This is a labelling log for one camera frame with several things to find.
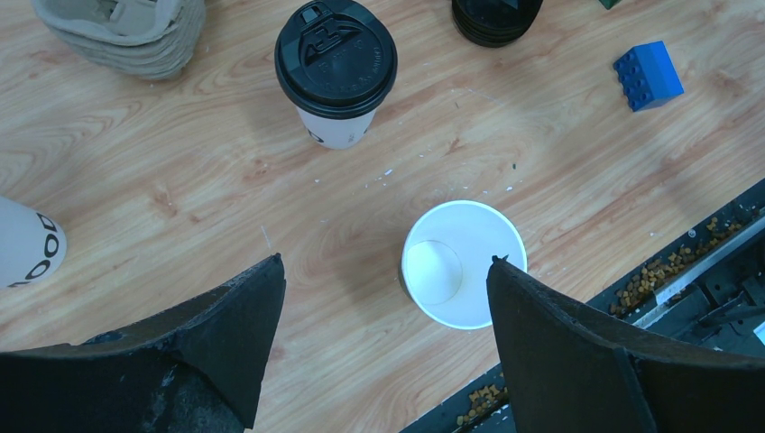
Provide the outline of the green paper coffee cup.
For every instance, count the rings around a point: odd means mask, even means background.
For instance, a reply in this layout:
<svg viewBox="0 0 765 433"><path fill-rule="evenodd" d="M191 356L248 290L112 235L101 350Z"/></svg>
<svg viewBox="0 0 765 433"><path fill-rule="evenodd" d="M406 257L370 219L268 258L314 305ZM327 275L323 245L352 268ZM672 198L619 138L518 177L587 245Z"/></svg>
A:
<svg viewBox="0 0 765 433"><path fill-rule="evenodd" d="M448 201L423 214L409 231L402 283L439 324L468 331L489 327L486 279L494 256L528 270L521 235L504 214L473 200Z"/></svg>

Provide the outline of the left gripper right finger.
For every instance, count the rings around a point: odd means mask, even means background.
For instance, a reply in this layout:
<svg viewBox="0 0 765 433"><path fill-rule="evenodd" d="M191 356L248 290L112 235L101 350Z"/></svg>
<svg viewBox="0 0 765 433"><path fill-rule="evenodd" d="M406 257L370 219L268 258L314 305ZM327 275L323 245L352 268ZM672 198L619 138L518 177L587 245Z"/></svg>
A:
<svg viewBox="0 0 765 433"><path fill-rule="evenodd" d="M763 431L762 358L635 327L501 257L486 288L518 431Z"/></svg>

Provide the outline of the black plastic cup lid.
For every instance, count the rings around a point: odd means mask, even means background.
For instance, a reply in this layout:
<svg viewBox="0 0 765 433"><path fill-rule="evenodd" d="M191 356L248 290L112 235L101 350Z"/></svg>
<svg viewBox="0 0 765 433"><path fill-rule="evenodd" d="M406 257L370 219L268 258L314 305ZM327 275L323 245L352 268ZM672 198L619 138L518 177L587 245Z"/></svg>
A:
<svg viewBox="0 0 765 433"><path fill-rule="evenodd" d="M356 1L310 1L281 29L277 79L299 109L346 120L377 109L392 90L398 52L383 23Z"/></svg>

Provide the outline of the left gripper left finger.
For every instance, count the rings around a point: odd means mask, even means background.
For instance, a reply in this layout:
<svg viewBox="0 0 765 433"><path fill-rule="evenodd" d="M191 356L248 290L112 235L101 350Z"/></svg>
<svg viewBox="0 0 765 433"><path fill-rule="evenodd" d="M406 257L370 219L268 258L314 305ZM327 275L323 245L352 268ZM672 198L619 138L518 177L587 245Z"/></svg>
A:
<svg viewBox="0 0 765 433"><path fill-rule="evenodd" d="M255 422L285 298L274 254L80 345L1 355L4 432L241 432Z"/></svg>

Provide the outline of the white paper coffee cup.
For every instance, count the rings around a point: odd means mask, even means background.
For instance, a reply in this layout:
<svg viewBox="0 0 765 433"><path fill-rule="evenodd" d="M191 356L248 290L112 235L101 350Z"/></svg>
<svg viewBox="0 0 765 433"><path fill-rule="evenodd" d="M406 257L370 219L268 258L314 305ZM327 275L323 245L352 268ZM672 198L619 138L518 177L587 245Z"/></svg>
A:
<svg viewBox="0 0 765 433"><path fill-rule="evenodd" d="M329 119L297 109L300 120L318 144L332 150L344 150L362 140L370 127L376 109L358 117Z"/></svg>

